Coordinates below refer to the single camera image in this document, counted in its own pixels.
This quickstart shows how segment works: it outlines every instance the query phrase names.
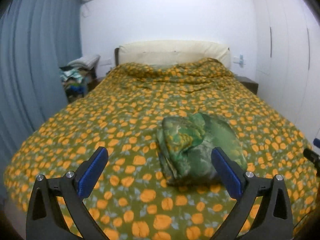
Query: wardrobe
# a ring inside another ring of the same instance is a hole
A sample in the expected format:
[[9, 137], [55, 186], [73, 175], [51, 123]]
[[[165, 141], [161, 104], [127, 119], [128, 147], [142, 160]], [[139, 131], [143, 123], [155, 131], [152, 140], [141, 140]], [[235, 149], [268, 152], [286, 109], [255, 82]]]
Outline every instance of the wardrobe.
[[258, 96], [312, 142], [320, 136], [320, 27], [303, 0], [253, 0]]

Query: padded headboard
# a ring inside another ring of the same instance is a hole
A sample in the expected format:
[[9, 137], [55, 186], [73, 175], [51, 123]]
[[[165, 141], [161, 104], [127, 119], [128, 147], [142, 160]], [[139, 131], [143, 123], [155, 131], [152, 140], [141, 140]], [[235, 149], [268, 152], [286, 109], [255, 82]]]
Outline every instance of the padded headboard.
[[147, 65], [175, 65], [211, 57], [231, 66], [228, 46], [209, 41], [143, 41], [115, 49], [116, 65], [136, 62]]

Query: silver bolt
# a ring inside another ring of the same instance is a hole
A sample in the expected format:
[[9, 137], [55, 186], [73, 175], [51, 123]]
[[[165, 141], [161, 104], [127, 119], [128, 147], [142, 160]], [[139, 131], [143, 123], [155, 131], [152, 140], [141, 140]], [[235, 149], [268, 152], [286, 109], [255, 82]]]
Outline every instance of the silver bolt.
[[253, 172], [252, 171], [247, 171], [245, 173], [245, 175], [248, 177], [248, 178], [252, 178], [254, 176]]
[[67, 178], [71, 178], [71, 177], [73, 177], [74, 174], [75, 174], [75, 173], [74, 173], [73, 171], [68, 171], [68, 172], [66, 173], [66, 176], [67, 176]]
[[44, 179], [44, 176], [43, 175], [39, 175], [38, 177], [37, 177], [37, 180], [38, 181], [41, 181], [41, 180], [43, 180]]
[[277, 174], [277, 175], [276, 175], [276, 179], [277, 179], [277, 180], [283, 180], [283, 177], [282, 177], [281, 175]]

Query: bed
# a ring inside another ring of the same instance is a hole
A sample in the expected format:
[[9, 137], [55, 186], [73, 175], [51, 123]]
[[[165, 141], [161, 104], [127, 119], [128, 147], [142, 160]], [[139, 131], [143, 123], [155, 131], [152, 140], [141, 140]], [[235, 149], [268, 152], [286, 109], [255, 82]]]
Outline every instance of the bed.
[[[119, 65], [105, 80], [50, 118], [13, 156], [4, 182], [21, 210], [27, 211], [37, 175], [62, 176], [104, 146], [109, 162], [84, 203], [111, 240], [209, 239], [235, 201], [220, 184], [169, 187], [155, 142], [164, 117], [196, 112], [217, 114], [229, 123], [249, 171], [284, 176], [295, 225], [315, 208], [316, 171], [302, 154], [310, 144], [234, 78], [228, 46], [151, 41], [116, 51]], [[58, 201], [68, 227], [79, 235], [63, 199]], [[249, 230], [260, 201], [242, 233]]]

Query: blue curtain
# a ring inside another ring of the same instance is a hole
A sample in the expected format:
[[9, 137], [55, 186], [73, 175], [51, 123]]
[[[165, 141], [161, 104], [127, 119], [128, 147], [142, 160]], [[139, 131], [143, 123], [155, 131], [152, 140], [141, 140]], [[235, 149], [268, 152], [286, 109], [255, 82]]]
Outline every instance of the blue curtain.
[[81, 57], [81, 0], [13, 0], [0, 19], [0, 192], [21, 143], [67, 105], [59, 67]]

